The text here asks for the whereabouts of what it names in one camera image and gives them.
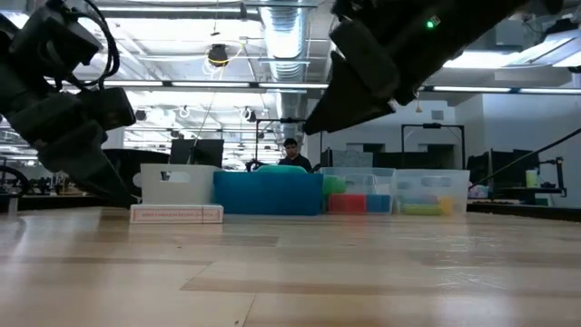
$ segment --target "clear plastic bin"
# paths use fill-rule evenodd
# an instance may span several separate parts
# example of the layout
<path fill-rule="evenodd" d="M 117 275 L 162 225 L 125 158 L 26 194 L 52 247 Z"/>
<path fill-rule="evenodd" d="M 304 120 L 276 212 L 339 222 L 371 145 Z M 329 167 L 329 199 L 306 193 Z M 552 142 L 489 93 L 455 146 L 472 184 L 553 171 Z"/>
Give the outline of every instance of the clear plastic bin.
<path fill-rule="evenodd" d="M 470 171 L 397 170 L 395 212 L 412 215 L 466 213 Z"/>
<path fill-rule="evenodd" d="M 387 168 L 321 168 L 328 213 L 391 213 L 392 176 Z"/>

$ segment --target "wooden table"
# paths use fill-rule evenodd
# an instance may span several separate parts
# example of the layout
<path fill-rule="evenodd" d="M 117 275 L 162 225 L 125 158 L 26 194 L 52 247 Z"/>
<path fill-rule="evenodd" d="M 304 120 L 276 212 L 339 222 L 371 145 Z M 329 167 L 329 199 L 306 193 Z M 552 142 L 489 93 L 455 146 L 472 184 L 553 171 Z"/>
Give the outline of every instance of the wooden table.
<path fill-rule="evenodd" d="M 0 218 L 3 326 L 581 326 L 581 225 L 467 217 Z"/>

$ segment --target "blue block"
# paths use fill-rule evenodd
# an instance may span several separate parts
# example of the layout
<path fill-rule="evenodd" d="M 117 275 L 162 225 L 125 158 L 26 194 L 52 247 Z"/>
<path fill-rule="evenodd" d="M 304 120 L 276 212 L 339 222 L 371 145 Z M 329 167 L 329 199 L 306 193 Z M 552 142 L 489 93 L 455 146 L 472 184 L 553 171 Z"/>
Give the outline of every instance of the blue block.
<path fill-rule="evenodd" d="M 368 213 L 391 213 L 391 195 L 367 195 Z"/>

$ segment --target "man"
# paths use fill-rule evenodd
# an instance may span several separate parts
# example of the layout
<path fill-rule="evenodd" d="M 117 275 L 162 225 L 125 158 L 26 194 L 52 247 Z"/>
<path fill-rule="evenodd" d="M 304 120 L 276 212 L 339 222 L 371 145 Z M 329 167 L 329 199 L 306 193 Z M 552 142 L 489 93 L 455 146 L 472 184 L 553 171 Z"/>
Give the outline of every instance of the man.
<path fill-rule="evenodd" d="M 307 171 L 307 173 L 309 173 L 312 170 L 309 159 L 299 154 L 299 144 L 295 139 L 290 138 L 284 141 L 284 149 L 286 150 L 287 157 L 281 159 L 279 161 L 279 164 L 296 165 L 304 168 Z"/>

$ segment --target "black robotic arm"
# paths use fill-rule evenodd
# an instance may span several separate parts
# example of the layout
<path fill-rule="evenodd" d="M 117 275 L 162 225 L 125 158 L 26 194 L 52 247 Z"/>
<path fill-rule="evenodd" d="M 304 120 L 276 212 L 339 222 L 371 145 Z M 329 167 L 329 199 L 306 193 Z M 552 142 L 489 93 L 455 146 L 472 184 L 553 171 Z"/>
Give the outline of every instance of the black robotic arm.
<path fill-rule="evenodd" d="M 101 144 L 107 138 L 105 131 L 131 125 L 135 117 L 123 89 L 103 88 L 104 78 L 119 69 L 119 54 L 98 14 L 83 14 L 62 0 L 48 0 L 22 30 L 0 15 L 0 114 L 37 150 L 45 168 L 68 173 L 87 192 L 129 206 L 136 200 Z M 103 76 L 90 83 L 73 76 L 77 65 L 89 64 L 102 48 L 78 23 L 83 16 L 102 27 L 109 47 Z M 49 85 L 46 77 L 52 77 L 57 87 Z M 81 92 L 62 91 L 62 81 Z"/>
<path fill-rule="evenodd" d="M 550 13 L 563 0 L 542 0 Z M 337 0 L 330 85 L 304 131 L 335 132 L 394 113 L 450 58 L 529 0 Z"/>

